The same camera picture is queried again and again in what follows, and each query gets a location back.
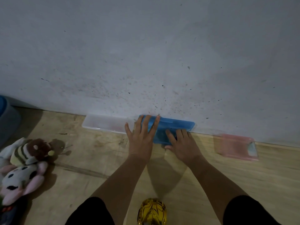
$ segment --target translucent pink box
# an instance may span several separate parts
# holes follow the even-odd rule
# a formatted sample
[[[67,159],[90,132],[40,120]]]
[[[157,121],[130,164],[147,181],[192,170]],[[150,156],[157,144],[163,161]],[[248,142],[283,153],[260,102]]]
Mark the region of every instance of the translucent pink box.
[[[250,137],[222,134],[220,148],[217,151],[229,158],[258,160],[255,141]]]

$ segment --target wall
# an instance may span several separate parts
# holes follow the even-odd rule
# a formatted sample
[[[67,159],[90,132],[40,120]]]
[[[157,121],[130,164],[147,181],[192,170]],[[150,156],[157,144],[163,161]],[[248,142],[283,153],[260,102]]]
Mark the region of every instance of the wall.
[[[16,105],[300,146],[298,0],[0,0]]]

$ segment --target brown plush head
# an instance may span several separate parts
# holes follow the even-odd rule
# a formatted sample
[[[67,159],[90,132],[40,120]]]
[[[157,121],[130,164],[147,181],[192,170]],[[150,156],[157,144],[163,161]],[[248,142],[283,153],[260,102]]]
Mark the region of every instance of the brown plush head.
[[[51,150],[51,146],[40,138],[28,142],[27,151],[38,161],[42,161],[48,155],[54,155],[54,151]]]

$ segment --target yellow pom-pom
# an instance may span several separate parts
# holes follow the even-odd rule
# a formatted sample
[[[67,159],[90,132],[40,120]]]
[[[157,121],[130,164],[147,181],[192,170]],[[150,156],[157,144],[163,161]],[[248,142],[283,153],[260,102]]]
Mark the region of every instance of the yellow pom-pom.
[[[49,151],[49,152],[48,152],[48,155],[49,155],[49,156],[53,156],[53,155],[54,155],[54,151],[53,151],[53,150]]]

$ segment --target sleeve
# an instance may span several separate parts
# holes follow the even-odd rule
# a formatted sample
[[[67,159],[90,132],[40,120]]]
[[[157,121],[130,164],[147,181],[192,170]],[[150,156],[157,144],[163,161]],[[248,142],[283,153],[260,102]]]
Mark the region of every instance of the sleeve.
[[[83,202],[68,218],[66,225],[73,224],[107,224],[115,225],[103,200],[90,197]]]
[[[223,225],[279,224],[256,200],[249,196],[233,198],[223,215]]]

